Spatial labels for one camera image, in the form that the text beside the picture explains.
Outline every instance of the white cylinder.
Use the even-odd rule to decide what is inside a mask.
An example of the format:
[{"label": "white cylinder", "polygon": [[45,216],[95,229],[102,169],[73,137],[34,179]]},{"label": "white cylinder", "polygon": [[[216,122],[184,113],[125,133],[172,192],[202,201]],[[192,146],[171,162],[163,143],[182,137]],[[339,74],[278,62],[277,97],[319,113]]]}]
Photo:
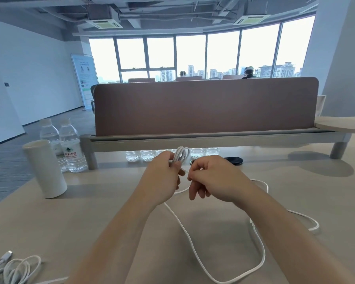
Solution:
[{"label": "white cylinder", "polygon": [[67,184],[50,141],[36,140],[24,144],[22,149],[45,198],[54,198],[63,194],[67,190]]}]

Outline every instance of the person's left hand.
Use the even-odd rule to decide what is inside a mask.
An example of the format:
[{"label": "person's left hand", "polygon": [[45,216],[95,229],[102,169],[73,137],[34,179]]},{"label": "person's left hand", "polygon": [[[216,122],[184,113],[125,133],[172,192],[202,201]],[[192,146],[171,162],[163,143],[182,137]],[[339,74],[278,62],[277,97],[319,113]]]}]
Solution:
[{"label": "person's left hand", "polygon": [[169,200],[179,188],[179,175],[185,175],[185,172],[180,169],[180,161],[170,166],[169,160],[173,157],[174,153],[170,151],[164,151],[156,156],[148,164],[134,191],[140,196],[141,201],[147,201],[152,208]]}]

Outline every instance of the black object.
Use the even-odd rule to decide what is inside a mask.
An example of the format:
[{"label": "black object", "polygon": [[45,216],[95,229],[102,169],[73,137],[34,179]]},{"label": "black object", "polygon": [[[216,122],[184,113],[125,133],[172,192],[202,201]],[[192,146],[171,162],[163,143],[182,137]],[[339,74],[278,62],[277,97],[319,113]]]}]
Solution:
[{"label": "black object", "polygon": [[243,163],[243,159],[237,156],[232,156],[232,157],[224,157],[227,161],[229,161],[231,164],[237,166],[241,165]]}]

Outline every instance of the forearm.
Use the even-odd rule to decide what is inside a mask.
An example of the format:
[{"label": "forearm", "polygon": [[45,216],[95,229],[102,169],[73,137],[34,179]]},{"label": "forearm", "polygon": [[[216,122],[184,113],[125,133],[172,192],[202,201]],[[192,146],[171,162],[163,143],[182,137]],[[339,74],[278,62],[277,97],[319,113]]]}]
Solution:
[{"label": "forearm", "polygon": [[124,283],[153,207],[133,194],[101,233],[66,284]]},{"label": "forearm", "polygon": [[251,217],[290,283],[355,283],[355,275],[304,225],[257,186],[235,203]]}]

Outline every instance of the window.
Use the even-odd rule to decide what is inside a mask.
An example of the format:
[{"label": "window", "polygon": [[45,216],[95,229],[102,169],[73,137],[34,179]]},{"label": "window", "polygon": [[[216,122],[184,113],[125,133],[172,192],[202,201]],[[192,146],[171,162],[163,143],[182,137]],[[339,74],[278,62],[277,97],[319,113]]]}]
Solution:
[{"label": "window", "polygon": [[143,39],[117,39],[121,69],[146,68]]},{"label": "window", "polygon": [[176,79],[175,70],[171,71],[150,71],[150,77],[157,82],[171,82]]},{"label": "window", "polygon": [[89,43],[99,83],[120,82],[113,39],[89,39]]},{"label": "window", "polygon": [[129,79],[147,78],[147,71],[123,71],[122,82],[129,82]]},{"label": "window", "polygon": [[312,16],[283,23],[274,78],[301,75],[314,19],[315,16]]},{"label": "window", "polygon": [[242,31],[238,75],[243,75],[246,67],[253,66],[255,76],[271,76],[278,33],[279,24]]},{"label": "window", "polygon": [[174,39],[173,38],[147,38],[150,68],[173,68]]},{"label": "window", "polygon": [[176,55],[178,74],[205,78],[205,35],[176,37]]},{"label": "window", "polygon": [[236,75],[239,31],[209,34],[207,53],[207,78],[222,78],[224,74]]}]

